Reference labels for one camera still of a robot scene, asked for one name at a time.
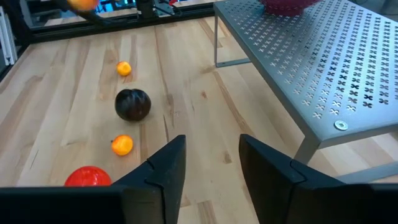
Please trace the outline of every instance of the blurry orange object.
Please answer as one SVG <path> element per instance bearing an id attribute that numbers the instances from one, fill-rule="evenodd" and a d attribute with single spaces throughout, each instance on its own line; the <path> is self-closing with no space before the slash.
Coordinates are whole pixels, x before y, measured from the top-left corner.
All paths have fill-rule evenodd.
<path id="1" fill-rule="evenodd" d="M 100 0 L 68 0 L 68 2 L 76 10 L 89 11 L 94 10 Z"/>
<path id="2" fill-rule="evenodd" d="M 119 156 L 129 154 L 133 147 L 132 138 L 128 135 L 120 135 L 112 142 L 112 150 Z"/>
<path id="3" fill-rule="evenodd" d="M 128 62 L 119 62 L 116 66 L 116 70 L 121 76 L 128 76 L 131 73 L 131 66 Z"/>
<path id="4" fill-rule="evenodd" d="M 109 175 L 95 166 L 84 166 L 75 170 L 65 182 L 67 187 L 109 186 L 111 184 Z"/>

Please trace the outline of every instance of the screw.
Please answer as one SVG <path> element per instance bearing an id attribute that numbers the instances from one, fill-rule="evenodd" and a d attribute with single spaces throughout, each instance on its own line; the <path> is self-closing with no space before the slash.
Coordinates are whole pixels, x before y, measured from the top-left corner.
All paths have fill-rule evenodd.
<path id="1" fill-rule="evenodd" d="M 335 128 L 340 131 L 346 131 L 348 129 L 348 124 L 344 121 L 336 121 Z"/>

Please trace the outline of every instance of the table top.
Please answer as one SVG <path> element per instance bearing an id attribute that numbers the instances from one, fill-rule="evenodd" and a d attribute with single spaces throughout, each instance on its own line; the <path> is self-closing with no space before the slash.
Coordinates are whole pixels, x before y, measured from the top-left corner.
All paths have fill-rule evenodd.
<path id="1" fill-rule="evenodd" d="M 215 11 L 306 136 L 328 142 L 396 129 L 396 22 L 345 0 L 295 17 L 266 14 L 255 0 L 216 2 Z"/>

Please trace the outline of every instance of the pink object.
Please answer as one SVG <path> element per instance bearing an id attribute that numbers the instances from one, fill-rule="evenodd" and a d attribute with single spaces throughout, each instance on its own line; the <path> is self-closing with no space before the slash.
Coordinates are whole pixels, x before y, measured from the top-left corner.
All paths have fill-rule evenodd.
<path id="1" fill-rule="evenodd" d="M 266 12 L 278 16 L 297 16 L 304 12 L 306 7 L 320 0 L 259 0 L 266 6 Z"/>

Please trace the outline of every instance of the red ball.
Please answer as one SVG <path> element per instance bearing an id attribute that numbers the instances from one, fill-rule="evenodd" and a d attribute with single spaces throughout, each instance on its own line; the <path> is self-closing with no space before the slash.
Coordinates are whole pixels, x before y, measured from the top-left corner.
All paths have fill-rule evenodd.
<path id="1" fill-rule="evenodd" d="M 102 169 L 85 166 L 75 170 L 65 182 L 67 187 L 109 186 L 111 178 Z"/>

